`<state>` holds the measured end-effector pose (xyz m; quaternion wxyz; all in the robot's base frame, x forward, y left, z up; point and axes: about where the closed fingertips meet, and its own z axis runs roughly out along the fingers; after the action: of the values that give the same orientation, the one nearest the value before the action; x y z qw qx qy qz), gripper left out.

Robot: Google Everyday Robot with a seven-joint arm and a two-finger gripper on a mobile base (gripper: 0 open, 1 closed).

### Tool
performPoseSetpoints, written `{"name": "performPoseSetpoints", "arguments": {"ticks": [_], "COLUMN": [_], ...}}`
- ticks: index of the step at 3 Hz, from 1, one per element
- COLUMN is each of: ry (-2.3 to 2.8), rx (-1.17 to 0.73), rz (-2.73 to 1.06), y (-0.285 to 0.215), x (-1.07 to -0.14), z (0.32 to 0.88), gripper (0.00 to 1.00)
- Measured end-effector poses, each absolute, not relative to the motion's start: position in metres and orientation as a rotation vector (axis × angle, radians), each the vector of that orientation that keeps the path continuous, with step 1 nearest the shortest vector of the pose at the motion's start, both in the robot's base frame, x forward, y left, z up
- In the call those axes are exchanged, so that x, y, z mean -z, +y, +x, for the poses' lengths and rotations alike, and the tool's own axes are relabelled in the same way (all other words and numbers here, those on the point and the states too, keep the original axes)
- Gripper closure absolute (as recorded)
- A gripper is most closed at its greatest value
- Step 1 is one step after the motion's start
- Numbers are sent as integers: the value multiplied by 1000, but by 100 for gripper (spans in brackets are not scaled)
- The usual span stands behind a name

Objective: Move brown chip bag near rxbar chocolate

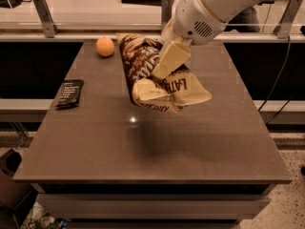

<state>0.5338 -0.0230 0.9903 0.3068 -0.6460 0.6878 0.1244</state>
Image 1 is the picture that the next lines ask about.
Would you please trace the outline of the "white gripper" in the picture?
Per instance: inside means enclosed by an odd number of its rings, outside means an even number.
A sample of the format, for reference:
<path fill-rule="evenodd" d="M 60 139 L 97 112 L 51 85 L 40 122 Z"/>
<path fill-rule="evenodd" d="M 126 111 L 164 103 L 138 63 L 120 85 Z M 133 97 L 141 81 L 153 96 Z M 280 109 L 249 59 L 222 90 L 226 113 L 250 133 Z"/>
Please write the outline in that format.
<path fill-rule="evenodd" d="M 213 0 L 179 0 L 162 31 L 162 49 L 152 75 L 164 79 L 191 57 L 191 44 L 203 45 L 224 31 L 226 22 L 214 11 Z"/>

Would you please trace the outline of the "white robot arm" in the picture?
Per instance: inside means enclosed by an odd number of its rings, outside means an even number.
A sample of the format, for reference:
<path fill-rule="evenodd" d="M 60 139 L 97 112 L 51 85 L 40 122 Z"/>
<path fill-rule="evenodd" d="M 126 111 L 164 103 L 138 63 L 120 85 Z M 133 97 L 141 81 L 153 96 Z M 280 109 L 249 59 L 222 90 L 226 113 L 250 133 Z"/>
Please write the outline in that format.
<path fill-rule="evenodd" d="M 179 0 L 161 33 L 163 45 L 152 75 L 166 78 L 191 57 L 191 46 L 204 45 L 222 33 L 243 10 L 265 0 Z"/>

